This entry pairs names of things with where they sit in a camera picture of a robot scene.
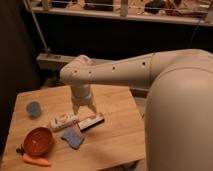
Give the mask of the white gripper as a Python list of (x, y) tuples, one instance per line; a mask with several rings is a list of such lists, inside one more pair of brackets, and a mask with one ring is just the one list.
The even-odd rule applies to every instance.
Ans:
[(93, 104), (93, 93), (91, 90), (91, 86), (89, 84), (84, 85), (72, 85), (71, 86), (71, 99), (74, 103), (72, 109), (75, 115), (78, 114), (80, 106), (88, 105), (88, 108), (97, 113), (97, 108), (95, 104)]

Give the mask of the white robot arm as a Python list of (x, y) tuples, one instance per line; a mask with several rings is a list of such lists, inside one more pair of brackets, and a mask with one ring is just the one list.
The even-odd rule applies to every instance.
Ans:
[(148, 90), (148, 171), (213, 171), (213, 53), (183, 49), (94, 65), (80, 55), (60, 70), (73, 108), (89, 106), (92, 84)]

